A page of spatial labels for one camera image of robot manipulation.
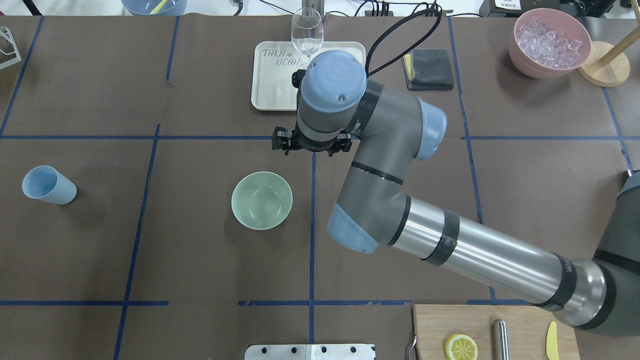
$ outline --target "gray cloth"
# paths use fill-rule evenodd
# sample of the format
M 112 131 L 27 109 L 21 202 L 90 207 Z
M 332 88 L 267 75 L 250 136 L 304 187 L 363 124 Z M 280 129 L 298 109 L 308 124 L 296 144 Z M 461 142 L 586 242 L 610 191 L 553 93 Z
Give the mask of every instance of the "gray cloth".
M 413 78 L 403 57 L 406 87 L 409 90 L 452 90 L 453 73 L 447 49 L 414 49 L 410 52 Z

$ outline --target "black rubber band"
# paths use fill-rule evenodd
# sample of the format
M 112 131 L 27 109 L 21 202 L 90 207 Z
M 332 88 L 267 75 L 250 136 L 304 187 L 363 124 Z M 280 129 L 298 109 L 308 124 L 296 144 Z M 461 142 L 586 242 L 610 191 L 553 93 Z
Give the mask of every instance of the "black rubber band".
M 406 202 L 404 203 L 404 213 L 402 214 L 402 219 L 400 220 L 400 224 L 398 225 L 398 228 L 396 230 L 396 233 L 394 234 L 394 237 L 391 239 L 390 242 L 387 243 L 387 245 L 394 246 L 396 241 L 398 241 L 398 238 L 400 237 L 400 234 L 402 234 L 402 230 L 404 230 L 404 226 L 406 225 L 406 219 L 409 217 L 409 210 L 411 210 L 411 197 L 407 196 Z
M 367 127 L 369 120 L 371 120 L 371 115 L 376 109 L 376 105 L 378 105 L 380 94 L 382 94 L 382 88 L 382 84 L 373 81 L 367 82 L 367 88 L 364 91 L 364 95 L 360 99 L 358 107 L 351 117 L 349 126 L 345 129 L 347 133 L 359 138 L 362 137 L 362 133 L 364 132 L 365 127 Z
M 596 316 L 594 316 L 593 319 L 589 320 L 587 323 L 575 326 L 576 329 L 591 330 L 602 325 L 602 323 L 604 323 L 611 314 L 613 305 L 615 305 L 616 303 L 616 281 L 613 279 L 613 275 L 611 275 L 607 268 L 602 266 L 601 264 L 596 263 L 596 265 L 600 267 L 600 269 L 602 270 L 602 275 L 604 275 L 604 283 L 607 286 L 607 293 L 604 297 L 604 302 L 602 302 L 602 307 L 600 308 Z
M 458 235 L 460 235 L 460 218 L 458 215 L 449 210 L 443 209 L 443 211 L 444 227 L 442 228 L 440 241 L 438 241 L 438 245 L 433 249 L 431 255 L 426 259 L 422 259 L 435 266 L 444 264 L 451 257 L 453 250 L 458 245 Z
M 370 172 L 370 173 L 372 173 L 374 175 L 380 176 L 383 179 L 387 179 L 387 180 L 393 181 L 396 184 L 402 185 L 402 183 L 404 182 L 404 180 L 400 179 L 399 177 L 395 177 L 395 176 L 393 176 L 391 174 L 387 174 L 384 171 L 380 171 L 377 168 L 368 167 L 367 165 L 364 165 L 364 164 L 361 164 L 361 163 L 357 163 L 355 161 L 351 163 L 351 166 L 359 168 L 359 169 L 362 169 L 362 170 L 364 170 L 366 172 Z
M 636 275 L 640 275 L 640 263 L 635 260 L 625 258 L 624 256 L 598 249 L 593 255 L 593 258 L 604 261 L 605 263 L 609 263 L 611 265 L 616 265 L 617 267 L 623 268 L 626 271 L 632 272 Z
M 558 257 L 560 265 L 562 266 L 562 275 L 560 276 L 558 289 L 556 290 L 556 293 L 549 298 L 549 300 L 540 304 L 531 304 L 551 312 L 564 309 L 566 303 L 571 300 L 573 293 L 575 293 L 575 286 L 578 283 L 578 275 L 575 273 L 575 265 L 569 259 L 563 258 L 558 254 L 554 255 Z

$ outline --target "yellow utensil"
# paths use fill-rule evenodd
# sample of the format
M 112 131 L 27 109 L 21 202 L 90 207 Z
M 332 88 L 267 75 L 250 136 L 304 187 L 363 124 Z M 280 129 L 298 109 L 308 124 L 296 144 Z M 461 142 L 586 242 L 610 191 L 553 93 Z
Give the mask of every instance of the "yellow utensil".
M 551 322 L 547 330 L 547 357 L 549 360 L 559 360 L 556 322 Z
M 158 4 L 158 6 L 156 6 L 153 10 L 151 10 L 151 12 L 149 13 L 150 15 L 153 14 L 157 14 L 160 12 L 160 10 L 162 10 L 162 7 L 164 6 L 164 4 L 166 4 L 167 0 L 162 0 L 160 1 L 160 3 Z

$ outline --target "wooden coaster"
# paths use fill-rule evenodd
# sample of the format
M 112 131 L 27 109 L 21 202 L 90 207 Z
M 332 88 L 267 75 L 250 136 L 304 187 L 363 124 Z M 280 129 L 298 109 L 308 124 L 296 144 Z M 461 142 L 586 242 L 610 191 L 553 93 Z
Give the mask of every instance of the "wooden coaster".
M 602 65 L 600 59 L 613 48 L 613 45 L 594 41 L 591 44 L 591 54 L 587 61 L 578 68 L 578 73 L 589 82 L 598 86 L 613 87 L 624 83 L 629 77 L 629 59 L 623 53 L 618 55 L 607 65 Z

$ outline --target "white label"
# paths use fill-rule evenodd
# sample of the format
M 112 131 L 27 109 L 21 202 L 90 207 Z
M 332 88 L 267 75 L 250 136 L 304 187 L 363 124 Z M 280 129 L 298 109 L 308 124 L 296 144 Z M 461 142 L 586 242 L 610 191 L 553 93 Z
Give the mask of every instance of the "white label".
M 503 9 L 522 10 L 520 0 L 495 0 L 495 5 Z

